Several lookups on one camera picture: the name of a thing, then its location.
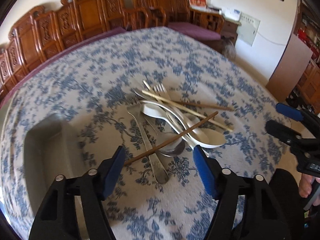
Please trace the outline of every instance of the metal screw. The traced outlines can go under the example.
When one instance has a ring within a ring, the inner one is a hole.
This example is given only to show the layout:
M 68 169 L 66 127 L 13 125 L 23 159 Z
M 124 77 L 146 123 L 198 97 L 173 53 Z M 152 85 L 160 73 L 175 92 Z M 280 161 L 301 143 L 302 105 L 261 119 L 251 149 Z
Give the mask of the metal screw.
M 256 180 L 263 181 L 264 177 L 262 175 L 258 174 L 258 175 L 256 175 Z
M 88 174 L 89 174 L 90 176 L 93 176 L 93 175 L 96 175 L 97 172 L 98 172 L 98 171 L 97 171 L 96 169 L 91 169 L 91 170 L 88 171 Z
M 231 170 L 228 169 L 228 168 L 224 168 L 224 169 L 222 169 L 222 173 L 223 173 L 224 175 L 230 175 L 230 174 L 231 174 Z
M 56 177 L 56 181 L 62 181 L 64 179 L 64 176 L 63 175 L 58 175 Z

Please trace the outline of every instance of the door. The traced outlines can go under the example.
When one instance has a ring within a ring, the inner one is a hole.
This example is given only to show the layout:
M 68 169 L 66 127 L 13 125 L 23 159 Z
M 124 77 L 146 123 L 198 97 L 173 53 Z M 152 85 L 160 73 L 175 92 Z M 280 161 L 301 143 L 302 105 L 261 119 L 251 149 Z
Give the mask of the door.
M 311 49 L 292 34 L 276 70 L 266 85 L 279 102 L 285 101 L 296 86 L 311 56 Z

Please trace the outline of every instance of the purple seat cushion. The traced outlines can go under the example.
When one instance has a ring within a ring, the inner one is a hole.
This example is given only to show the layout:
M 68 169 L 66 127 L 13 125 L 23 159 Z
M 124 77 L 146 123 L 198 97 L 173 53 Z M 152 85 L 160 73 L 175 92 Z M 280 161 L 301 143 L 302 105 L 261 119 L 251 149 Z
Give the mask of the purple seat cushion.
M 168 28 L 183 33 L 197 41 L 215 41 L 221 39 L 219 33 L 207 30 L 191 23 L 171 22 L 168 24 Z

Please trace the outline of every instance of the table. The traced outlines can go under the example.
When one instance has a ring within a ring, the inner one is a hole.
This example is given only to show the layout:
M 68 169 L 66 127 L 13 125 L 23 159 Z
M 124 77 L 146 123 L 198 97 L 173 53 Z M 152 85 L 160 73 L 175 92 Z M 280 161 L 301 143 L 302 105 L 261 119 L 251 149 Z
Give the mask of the table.
M 218 103 L 217 121 L 234 126 L 227 143 L 210 152 L 238 175 L 262 174 L 267 181 L 285 145 L 266 134 L 265 122 L 290 121 L 275 111 L 276 101 L 248 74 L 209 47 L 165 27 L 102 39 L 57 59 L 26 81 L 15 94 L 1 138 L 1 186 L 13 228 L 28 238 L 34 215 L 24 179 L 23 141 L 36 123 L 59 111 L 79 134 L 87 168 L 110 158 L 119 145 L 127 158 L 144 151 L 125 96 L 142 80 L 163 83 L 172 99 Z M 211 113 L 212 109 L 197 109 Z M 170 131 L 156 120 L 160 130 Z M 207 128 L 218 129 L 207 123 Z M 149 126 L 151 141 L 156 140 Z M 147 159 L 124 168 L 104 206 L 117 239 L 203 239 L 217 203 L 205 193 L 192 152 L 161 157 L 170 175 L 165 185 L 153 178 Z M 241 219 L 239 198 L 235 223 Z

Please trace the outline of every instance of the person's hand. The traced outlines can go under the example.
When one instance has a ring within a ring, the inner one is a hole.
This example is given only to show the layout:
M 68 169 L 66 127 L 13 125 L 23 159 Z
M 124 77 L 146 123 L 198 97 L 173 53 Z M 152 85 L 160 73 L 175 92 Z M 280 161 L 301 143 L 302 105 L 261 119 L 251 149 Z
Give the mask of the person's hand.
M 307 174 L 302 174 L 299 183 L 299 194 L 301 197 L 307 198 L 311 194 L 313 177 Z M 320 205 L 320 196 L 313 203 L 314 206 Z

